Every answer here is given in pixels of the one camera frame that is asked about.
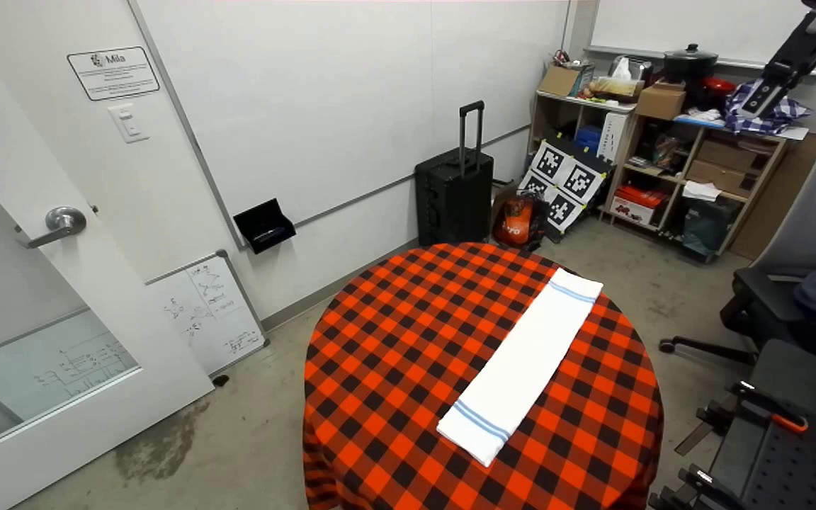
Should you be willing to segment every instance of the black suitcase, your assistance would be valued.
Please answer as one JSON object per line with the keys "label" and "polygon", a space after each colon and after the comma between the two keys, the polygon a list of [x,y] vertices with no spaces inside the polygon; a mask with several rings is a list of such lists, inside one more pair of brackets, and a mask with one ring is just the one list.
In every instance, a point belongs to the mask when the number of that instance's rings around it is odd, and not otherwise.
{"label": "black suitcase", "polygon": [[[476,110],[476,149],[464,149],[471,110]],[[460,108],[460,147],[415,166],[419,246],[488,237],[494,159],[483,152],[483,130],[484,103]]]}

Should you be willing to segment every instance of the white towel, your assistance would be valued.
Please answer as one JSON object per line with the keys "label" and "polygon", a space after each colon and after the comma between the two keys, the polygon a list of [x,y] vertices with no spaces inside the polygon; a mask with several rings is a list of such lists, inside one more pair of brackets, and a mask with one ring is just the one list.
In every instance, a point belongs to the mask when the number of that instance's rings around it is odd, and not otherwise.
{"label": "white towel", "polygon": [[558,268],[437,430],[490,465],[568,358],[602,285]]}

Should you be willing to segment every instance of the red plaid tablecloth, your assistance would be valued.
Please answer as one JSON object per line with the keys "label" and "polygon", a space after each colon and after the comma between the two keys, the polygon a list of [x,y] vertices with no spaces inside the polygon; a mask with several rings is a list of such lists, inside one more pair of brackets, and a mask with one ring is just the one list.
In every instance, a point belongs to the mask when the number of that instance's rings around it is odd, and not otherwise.
{"label": "red plaid tablecloth", "polygon": [[643,342],[607,294],[490,467],[437,434],[554,273],[490,243],[437,243],[351,280],[306,353],[310,504],[643,506],[663,404]]}

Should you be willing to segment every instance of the printed notice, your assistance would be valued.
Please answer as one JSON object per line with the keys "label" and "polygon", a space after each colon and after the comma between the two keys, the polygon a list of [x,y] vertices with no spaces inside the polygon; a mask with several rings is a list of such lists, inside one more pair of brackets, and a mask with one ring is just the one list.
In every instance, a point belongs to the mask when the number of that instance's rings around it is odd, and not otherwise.
{"label": "printed notice", "polygon": [[140,45],[69,55],[69,62],[92,103],[158,91],[147,52]]}

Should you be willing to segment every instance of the black chair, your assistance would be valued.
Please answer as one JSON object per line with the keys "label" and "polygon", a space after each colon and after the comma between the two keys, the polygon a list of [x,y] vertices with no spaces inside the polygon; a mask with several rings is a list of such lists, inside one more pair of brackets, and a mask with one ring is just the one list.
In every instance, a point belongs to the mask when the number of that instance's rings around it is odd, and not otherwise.
{"label": "black chair", "polygon": [[[794,285],[813,268],[816,165],[766,251],[748,268],[735,276],[735,297],[721,312],[724,325],[748,335],[753,346],[762,346],[769,338],[794,341],[790,329],[804,319],[804,312],[794,302]],[[660,341],[660,352],[674,352],[678,346],[701,349],[748,365],[758,358],[758,352],[739,352],[691,338]]]}

